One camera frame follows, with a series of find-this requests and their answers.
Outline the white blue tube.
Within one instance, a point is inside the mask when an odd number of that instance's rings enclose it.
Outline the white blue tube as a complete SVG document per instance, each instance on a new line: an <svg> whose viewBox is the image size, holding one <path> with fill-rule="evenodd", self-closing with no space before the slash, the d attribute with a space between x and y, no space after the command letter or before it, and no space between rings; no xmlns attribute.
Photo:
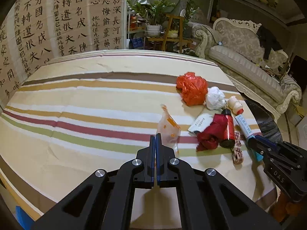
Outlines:
<svg viewBox="0 0 307 230"><path fill-rule="evenodd" d="M243 134L245 136L247 146L251 150L251 152L254 155L256 161L260 162L261 160L263 160L263 156L258 154L255 150L251 149L251 147L248 144L248 140L250 138L254 138L254 134L253 134L250 126L248 125L247 121L245 120L245 118L243 117L242 114L235 116L235 120L236 120L237 124L239 125L239 127L241 128L241 131L243 132Z"/></svg>

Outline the red bottle black cap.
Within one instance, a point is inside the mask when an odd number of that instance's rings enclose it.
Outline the red bottle black cap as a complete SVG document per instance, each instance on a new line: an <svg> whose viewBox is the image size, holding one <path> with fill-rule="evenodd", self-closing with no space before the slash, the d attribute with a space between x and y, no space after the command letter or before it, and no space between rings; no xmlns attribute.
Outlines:
<svg viewBox="0 0 307 230"><path fill-rule="evenodd" d="M227 118L227 127L224 131L223 140L220 146L226 149L232 149L235 146L235 128L232 117L232 112L229 109L224 109L222 114Z"/></svg>

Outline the small white red-capped bottle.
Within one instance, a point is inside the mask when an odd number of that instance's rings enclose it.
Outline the small white red-capped bottle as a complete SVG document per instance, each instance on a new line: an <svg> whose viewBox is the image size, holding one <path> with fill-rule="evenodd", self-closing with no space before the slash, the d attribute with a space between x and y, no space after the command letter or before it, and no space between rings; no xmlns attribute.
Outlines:
<svg viewBox="0 0 307 230"><path fill-rule="evenodd" d="M235 115L240 115L243 113L243 105L235 96L231 96L228 99L227 106L232 110Z"/></svg>

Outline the red ribbon cloth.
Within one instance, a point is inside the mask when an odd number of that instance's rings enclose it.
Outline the red ribbon cloth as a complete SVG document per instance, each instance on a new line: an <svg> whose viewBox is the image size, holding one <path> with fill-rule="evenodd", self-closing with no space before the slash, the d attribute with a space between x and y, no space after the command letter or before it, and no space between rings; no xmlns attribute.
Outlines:
<svg viewBox="0 0 307 230"><path fill-rule="evenodd" d="M222 114L215 114L212 123L203 131L197 134L197 152L213 150L224 139L224 132L227 128L227 118Z"/></svg>

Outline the clear orange snack wrapper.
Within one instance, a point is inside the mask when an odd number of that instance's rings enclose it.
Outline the clear orange snack wrapper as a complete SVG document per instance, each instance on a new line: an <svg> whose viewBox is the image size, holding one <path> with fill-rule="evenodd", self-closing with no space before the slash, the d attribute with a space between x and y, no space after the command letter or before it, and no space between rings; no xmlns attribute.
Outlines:
<svg viewBox="0 0 307 230"><path fill-rule="evenodd" d="M172 148L177 157L179 155L178 140L180 138L181 129L169 114L166 105L162 104L161 108L163 112L162 118L158 123L157 133L160 133L161 135L162 144L166 147Z"/></svg>

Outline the black trash bag bin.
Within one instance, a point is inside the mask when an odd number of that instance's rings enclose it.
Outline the black trash bag bin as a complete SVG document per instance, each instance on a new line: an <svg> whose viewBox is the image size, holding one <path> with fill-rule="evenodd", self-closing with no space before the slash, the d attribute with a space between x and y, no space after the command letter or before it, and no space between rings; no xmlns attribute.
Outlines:
<svg viewBox="0 0 307 230"><path fill-rule="evenodd" d="M281 132L273 115L256 101L244 97L245 103L254 115L262 135L272 142L282 141Z"/></svg>

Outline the striped tablecloth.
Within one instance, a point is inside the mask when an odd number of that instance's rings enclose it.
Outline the striped tablecloth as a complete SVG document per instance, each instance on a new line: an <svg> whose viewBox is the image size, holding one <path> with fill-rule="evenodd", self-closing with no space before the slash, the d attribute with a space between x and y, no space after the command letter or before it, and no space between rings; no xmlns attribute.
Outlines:
<svg viewBox="0 0 307 230"><path fill-rule="evenodd" d="M158 132L163 113L178 124L176 156L214 168L260 208L277 199L275 184L243 145L243 163L223 147L197 151L189 132L205 105L188 106L176 87L192 72L227 99L239 93L217 64L145 50L107 50L53 60L25 81L1 113L1 181L18 204L22 228L34 229L49 209L98 169L134 159Z"/></svg>

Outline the crumpled orange plastic bag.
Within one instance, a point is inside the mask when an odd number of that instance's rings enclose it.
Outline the crumpled orange plastic bag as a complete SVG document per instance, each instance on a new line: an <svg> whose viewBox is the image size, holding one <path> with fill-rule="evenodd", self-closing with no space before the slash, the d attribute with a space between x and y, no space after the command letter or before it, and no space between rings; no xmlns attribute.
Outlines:
<svg viewBox="0 0 307 230"><path fill-rule="evenodd" d="M176 79L176 88L187 106L202 105L208 93L208 83L194 72L187 72Z"/></svg>

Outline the ornate cream sofa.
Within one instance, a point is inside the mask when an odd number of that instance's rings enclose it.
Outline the ornate cream sofa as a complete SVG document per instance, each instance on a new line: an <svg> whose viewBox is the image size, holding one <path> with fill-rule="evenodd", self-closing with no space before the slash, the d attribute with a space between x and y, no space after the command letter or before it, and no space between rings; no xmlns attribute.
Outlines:
<svg viewBox="0 0 307 230"><path fill-rule="evenodd" d="M216 63L237 90L258 102L277 121L290 104L298 105L302 90L285 71L288 55L271 50L268 57L257 32L261 24L219 18L213 26L190 22L200 43L197 56Z"/></svg>

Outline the low green floor plant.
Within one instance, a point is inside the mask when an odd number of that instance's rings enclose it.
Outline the low green floor plant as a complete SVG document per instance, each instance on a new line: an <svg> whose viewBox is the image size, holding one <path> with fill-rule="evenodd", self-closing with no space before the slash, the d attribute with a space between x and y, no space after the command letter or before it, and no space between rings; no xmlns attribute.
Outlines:
<svg viewBox="0 0 307 230"><path fill-rule="evenodd" d="M183 49L182 54L199 58L199 56L195 53L195 51L190 48Z"/></svg>

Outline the wooden plant stand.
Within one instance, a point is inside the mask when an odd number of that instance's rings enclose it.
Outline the wooden plant stand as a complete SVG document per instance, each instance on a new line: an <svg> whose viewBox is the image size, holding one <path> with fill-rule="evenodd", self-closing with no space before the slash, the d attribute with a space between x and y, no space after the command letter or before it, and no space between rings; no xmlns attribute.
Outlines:
<svg viewBox="0 0 307 230"><path fill-rule="evenodd" d="M191 44L193 42L192 39L183 38L183 22L184 17L175 16L175 15L166 15L168 18L168 24L166 30L162 36L151 37L147 36L147 39L150 42L153 42L153 47L156 49L158 43L161 44L161 51L166 51L167 42L179 43L180 53L183 52L183 46L187 44ZM174 21L179 21L178 31L177 33L171 33L171 26Z"/></svg>

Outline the small yellow bowl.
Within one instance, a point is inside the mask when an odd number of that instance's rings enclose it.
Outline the small yellow bowl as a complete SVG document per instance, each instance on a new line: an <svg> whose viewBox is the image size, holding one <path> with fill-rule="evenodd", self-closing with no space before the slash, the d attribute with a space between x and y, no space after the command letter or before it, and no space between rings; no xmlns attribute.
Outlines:
<svg viewBox="0 0 307 230"><path fill-rule="evenodd" d="M170 39L178 38L178 30L169 30L167 38Z"/></svg>

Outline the potted green plant white pot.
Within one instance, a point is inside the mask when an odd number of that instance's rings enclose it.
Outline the potted green plant white pot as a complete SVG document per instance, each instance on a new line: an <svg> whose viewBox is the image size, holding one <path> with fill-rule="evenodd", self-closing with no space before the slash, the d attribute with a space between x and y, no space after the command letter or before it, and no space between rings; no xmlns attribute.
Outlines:
<svg viewBox="0 0 307 230"><path fill-rule="evenodd" d="M154 0L152 4L141 4L128 0L127 4L145 20L146 34L149 37L160 36L167 11L176 6L170 0Z"/></svg>

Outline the white metal shelf rack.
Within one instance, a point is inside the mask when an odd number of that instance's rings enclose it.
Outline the white metal shelf rack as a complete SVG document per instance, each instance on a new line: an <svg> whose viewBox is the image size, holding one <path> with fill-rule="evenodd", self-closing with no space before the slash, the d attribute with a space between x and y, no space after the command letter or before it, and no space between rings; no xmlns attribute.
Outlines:
<svg viewBox="0 0 307 230"><path fill-rule="evenodd" d="M126 49L145 49L145 20L134 10L127 9Z"/></svg>

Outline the calligraphy folding screen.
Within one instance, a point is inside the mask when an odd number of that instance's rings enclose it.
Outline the calligraphy folding screen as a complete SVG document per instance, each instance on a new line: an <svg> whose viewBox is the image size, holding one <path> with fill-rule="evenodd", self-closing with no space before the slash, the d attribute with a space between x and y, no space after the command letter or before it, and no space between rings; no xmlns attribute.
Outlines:
<svg viewBox="0 0 307 230"><path fill-rule="evenodd" d="M123 49L126 0L16 0L1 24L1 107L42 65Z"/></svg>

